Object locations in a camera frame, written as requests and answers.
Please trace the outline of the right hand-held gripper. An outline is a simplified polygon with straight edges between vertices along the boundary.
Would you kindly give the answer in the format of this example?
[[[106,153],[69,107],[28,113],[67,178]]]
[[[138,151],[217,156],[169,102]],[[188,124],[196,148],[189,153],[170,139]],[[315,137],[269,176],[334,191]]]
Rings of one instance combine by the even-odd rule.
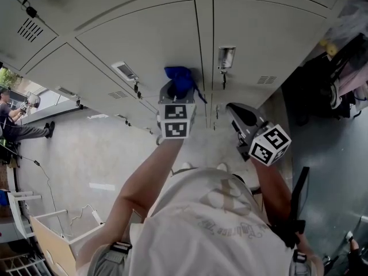
[[[268,121],[258,109],[230,102],[226,105],[226,113],[240,139],[237,150],[244,161],[253,158],[270,166],[288,150],[291,138],[280,125],[272,128],[267,125]]]

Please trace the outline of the blue cleaning cloth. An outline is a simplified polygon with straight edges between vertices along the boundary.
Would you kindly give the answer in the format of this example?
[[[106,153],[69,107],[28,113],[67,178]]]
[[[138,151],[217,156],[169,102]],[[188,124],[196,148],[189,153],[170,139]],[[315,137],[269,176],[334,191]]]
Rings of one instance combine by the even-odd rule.
[[[182,66],[165,67],[164,71],[170,79],[169,86],[166,88],[169,99],[182,100],[187,97],[193,99],[194,93],[197,92],[203,103],[207,104],[188,68]]]

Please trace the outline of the grey metal locker door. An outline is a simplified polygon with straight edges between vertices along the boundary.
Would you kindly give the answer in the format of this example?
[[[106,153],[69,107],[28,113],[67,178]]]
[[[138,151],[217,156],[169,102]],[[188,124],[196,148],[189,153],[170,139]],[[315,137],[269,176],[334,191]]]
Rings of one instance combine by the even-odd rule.
[[[195,0],[133,11],[76,39],[109,68],[124,62],[138,77],[138,103],[150,113],[157,110],[159,91],[169,81],[166,67],[190,69],[200,92],[205,91]]]

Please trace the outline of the grey metal locker cabinet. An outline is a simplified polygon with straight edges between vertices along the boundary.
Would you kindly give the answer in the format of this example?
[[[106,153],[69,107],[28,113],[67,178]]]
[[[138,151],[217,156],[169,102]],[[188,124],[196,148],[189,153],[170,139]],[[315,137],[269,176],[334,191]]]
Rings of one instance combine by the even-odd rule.
[[[76,38],[125,14],[185,0],[0,0],[0,64],[69,99],[122,94],[99,112],[156,132],[135,73],[104,65]],[[260,107],[301,64],[347,0],[195,0],[207,103],[201,128],[228,126],[225,106]]]

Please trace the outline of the person's left forearm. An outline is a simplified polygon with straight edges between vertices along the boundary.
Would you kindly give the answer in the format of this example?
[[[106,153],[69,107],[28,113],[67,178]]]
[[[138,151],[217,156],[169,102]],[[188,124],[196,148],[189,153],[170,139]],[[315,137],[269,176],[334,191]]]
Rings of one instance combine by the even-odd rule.
[[[79,250],[76,269],[91,261],[101,246],[122,242],[131,215],[145,219],[157,200],[183,145],[182,139],[164,140],[121,188],[104,226]]]

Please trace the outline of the person's right forearm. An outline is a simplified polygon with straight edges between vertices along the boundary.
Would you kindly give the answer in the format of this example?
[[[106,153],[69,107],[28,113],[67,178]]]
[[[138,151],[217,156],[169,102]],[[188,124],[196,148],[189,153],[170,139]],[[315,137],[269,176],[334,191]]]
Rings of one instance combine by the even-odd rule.
[[[276,165],[265,166],[258,160],[251,158],[255,166],[262,192],[267,218],[271,224],[284,223],[291,211],[292,194]],[[297,248],[306,255],[316,267],[316,275],[324,276],[322,260],[311,249],[304,234],[296,233],[300,243]]]

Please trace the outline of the black flat screen device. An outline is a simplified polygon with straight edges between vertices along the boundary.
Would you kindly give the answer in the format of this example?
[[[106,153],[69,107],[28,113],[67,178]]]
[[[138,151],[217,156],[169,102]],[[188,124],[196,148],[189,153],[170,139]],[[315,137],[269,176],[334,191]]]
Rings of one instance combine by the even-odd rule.
[[[303,167],[300,177],[292,192],[290,201],[290,214],[286,221],[272,225],[271,230],[285,243],[288,248],[294,248],[300,243],[297,234],[303,234],[305,231],[305,220],[298,219],[299,204],[301,192],[304,188],[305,182],[309,174],[309,167]]]

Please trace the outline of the small yellow item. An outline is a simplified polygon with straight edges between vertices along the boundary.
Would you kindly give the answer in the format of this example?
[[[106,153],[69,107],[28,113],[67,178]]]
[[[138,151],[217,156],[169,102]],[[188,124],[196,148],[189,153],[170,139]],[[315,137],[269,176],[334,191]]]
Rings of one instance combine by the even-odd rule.
[[[324,50],[330,57],[334,57],[338,52],[337,46],[326,39],[320,40],[319,45],[324,48]]]

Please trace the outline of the black clothes rack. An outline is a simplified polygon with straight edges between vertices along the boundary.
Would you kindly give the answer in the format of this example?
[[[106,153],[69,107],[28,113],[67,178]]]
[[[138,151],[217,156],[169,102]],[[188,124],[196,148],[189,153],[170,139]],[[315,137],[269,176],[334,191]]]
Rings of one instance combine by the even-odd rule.
[[[368,37],[362,33],[354,37],[331,60],[331,65],[329,82],[335,92],[331,106],[336,108],[347,97],[357,112],[368,108]]]

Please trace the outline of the grey window sill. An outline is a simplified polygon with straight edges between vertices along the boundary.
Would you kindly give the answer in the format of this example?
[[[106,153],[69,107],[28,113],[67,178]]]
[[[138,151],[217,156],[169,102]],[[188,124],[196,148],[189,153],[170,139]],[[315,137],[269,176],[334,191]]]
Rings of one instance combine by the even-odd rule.
[[[118,100],[127,97],[125,94],[122,94],[122,97],[119,95],[114,97],[114,94],[110,93],[95,100],[87,100],[82,97],[69,99],[50,90],[38,96],[41,98],[40,106],[37,109],[29,108],[26,114],[22,116],[16,124],[26,125],[55,115],[79,110],[79,106],[76,105],[77,101],[80,101],[79,104],[83,105],[84,109],[89,108],[100,111],[117,105]]]

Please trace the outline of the person's white printed t-shirt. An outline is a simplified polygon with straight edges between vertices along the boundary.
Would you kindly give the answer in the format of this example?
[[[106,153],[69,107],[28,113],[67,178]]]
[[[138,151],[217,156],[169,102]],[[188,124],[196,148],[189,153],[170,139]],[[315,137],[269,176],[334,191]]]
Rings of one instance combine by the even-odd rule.
[[[129,276],[289,276],[292,256],[244,182],[195,168],[164,184],[133,241]]]

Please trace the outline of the white power strip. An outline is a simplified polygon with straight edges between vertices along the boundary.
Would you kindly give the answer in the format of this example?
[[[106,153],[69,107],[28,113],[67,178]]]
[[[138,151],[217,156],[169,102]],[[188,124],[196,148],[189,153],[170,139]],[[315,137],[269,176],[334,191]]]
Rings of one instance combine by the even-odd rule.
[[[100,227],[102,227],[104,225],[104,222],[102,221],[102,219],[100,218],[98,212],[90,205],[90,204],[87,204],[85,205],[84,207],[81,208],[81,212],[80,212],[80,215],[78,216],[75,216],[72,218],[71,222],[70,222],[70,228],[72,227],[74,221],[76,219],[81,219],[82,216],[83,216],[83,211],[86,209],[86,208],[90,208],[91,209],[91,214],[93,215],[95,221],[97,222],[98,226],[89,230],[88,232],[80,235],[80,237],[84,237],[84,236],[88,236],[89,234],[92,234],[94,233],[95,231],[99,230]]]

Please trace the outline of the black office chair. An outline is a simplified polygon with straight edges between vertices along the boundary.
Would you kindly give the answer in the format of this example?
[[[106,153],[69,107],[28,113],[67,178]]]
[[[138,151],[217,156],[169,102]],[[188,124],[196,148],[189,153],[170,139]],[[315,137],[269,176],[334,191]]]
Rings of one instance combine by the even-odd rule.
[[[19,168],[18,150],[20,143],[12,143],[3,138],[0,138],[0,162],[2,165],[7,165],[10,168]]]

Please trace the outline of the light wooden furniture panel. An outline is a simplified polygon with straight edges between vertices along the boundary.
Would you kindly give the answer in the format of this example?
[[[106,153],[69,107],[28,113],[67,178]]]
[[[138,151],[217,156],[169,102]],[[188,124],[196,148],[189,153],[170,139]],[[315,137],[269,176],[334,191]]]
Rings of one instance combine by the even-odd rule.
[[[74,235],[68,222],[68,211],[63,209],[39,216],[31,216],[34,236],[44,257],[57,276],[76,276],[76,258],[82,246],[104,225],[97,220],[94,228]]]

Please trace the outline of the white metal chair frame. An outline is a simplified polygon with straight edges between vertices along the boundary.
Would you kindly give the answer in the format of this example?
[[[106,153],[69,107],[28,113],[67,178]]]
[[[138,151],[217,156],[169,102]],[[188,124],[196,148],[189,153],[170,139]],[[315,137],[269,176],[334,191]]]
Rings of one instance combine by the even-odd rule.
[[[34,195],[32,191],[23,192],[9,192],[8,193],[9,205],[13,215],[14,223],[19,233],[25,238],[34,237],[35,233],[31,231],[32,225],[30,223],[25,224],[23,222],[21,208],[19,202],[28,200],[42,199],[41,195]]]

